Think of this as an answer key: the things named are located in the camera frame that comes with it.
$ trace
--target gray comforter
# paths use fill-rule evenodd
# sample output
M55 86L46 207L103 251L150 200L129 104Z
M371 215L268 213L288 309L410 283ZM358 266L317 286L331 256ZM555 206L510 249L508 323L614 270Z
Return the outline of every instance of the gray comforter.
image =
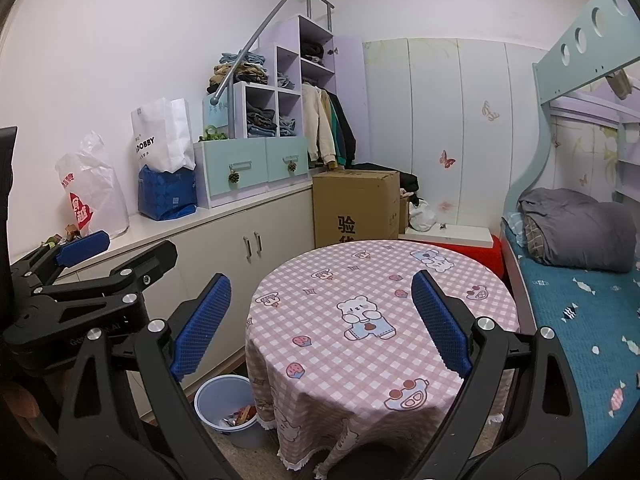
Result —
M538 188L520 198L529 253L560 267L629 272L636 226L625 205L571 189Z

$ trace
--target white bag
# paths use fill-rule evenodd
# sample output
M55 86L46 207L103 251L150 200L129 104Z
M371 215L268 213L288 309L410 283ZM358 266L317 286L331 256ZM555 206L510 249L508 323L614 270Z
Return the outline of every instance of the white bag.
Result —
M78 152L57 161L56 171L69 193L82 236L106 231L115 238L127 230L127 204L100 135L85 136Z
M420 200L418 207L409 202L409 225L421 233L428 231L436 223L435 213L429 209L429 204Z
M180 168L196 167L184 99L162 98L131 113L139 170L175 173Z

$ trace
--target tablecloth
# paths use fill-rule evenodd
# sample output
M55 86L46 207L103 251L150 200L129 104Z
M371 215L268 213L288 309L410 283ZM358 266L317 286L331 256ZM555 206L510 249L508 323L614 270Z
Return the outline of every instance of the tablecloth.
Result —
M326 475L355 447L384 442L417 458L462 380L447 370L411 299L428 269L444 293L476 317L518 329L513 298L481 264L416 242L358 241L283 264L257 289L246 331L246 363L258 419L277 428L284 465L298 470L330 450ZM508 393L505 373L493 414Z

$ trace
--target silver screw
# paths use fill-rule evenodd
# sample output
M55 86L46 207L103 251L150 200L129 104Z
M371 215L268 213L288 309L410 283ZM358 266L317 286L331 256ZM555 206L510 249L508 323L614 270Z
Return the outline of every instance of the silver screw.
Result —
M146 328L149 332L160 332L164 328L164 321L162 319L155 319L150 321Z
M86 333L86 338L90 339L91 341L95 341L96 339L100 339L101 335L102 330L100 330L99 328L92 328L91 330L89 330L89 332Z
M482 329L482 330L493 330L495 328L495 323L493 319L490 319L488 317L481 317L480 319L478 319L478 326Z
M549 328L548 326L543 326L540 329L540 335L545 339L553 339L556 337L556 333L554 332L554 330L552 328Z

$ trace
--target mint green drawer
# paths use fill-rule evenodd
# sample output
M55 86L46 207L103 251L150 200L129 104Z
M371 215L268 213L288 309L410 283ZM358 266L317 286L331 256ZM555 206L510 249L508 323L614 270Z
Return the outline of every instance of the mint green drawer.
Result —
M204 146L210 196L267 182L265 139L209 140ZM238 172L236 184L229 181Z
M269 182L309 172L305 137L274 137L265 141ZM290 162L295 163L296 171L289 171Z

